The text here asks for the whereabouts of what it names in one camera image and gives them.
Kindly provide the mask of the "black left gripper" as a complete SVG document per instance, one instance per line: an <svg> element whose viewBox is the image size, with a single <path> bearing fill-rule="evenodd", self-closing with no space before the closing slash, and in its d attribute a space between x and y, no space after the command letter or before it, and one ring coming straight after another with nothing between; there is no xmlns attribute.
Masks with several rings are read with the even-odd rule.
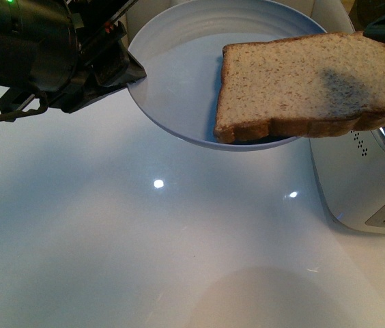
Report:
<svg viewBox="0 0 385 328"><path fill-rule="evenodd" d="M2 114L73 113L147 76L125 49L120 18L134 1L0 1Z"/></svg>

